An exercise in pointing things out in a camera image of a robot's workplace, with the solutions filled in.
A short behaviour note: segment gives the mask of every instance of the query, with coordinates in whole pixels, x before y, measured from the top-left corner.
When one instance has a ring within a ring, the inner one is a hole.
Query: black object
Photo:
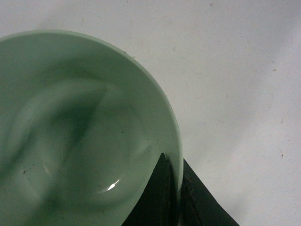
[[[122,226],[177,226],[173,171],[162,153],[138,203]],[[183,226],[239,226],[184,160]]]
[[[185,226],[239,226],[217,203],[185,160],[181,209]]]

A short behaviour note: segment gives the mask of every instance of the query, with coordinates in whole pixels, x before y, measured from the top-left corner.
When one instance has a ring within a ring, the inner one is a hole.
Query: white surface
[[[184,157],[241,225],[301,222],[301,1],[0,1],[0,36],[64,29],[141,63]]]

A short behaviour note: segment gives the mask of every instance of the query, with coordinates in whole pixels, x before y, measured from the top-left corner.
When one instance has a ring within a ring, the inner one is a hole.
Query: white tabletop
[[[89,34],[157,80],[184,157],[242,226],[301,222],[301,1],[0,2],[0,36]]]

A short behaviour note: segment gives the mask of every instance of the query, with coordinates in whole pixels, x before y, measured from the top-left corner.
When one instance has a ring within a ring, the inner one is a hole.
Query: dark triangular shape
[[[185,160],[181,209],[185,226],[239,226],[217,203]]]
[[[122,226],[168,226],[171,171],[162,153],[138,203]]]

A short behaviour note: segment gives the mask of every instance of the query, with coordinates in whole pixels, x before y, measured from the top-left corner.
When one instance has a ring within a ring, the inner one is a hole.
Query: ceramic bowl
[[[68,31],[0,40],[0,225],[120,226],[161,153],[178,200],[171,106],[124,51]]]

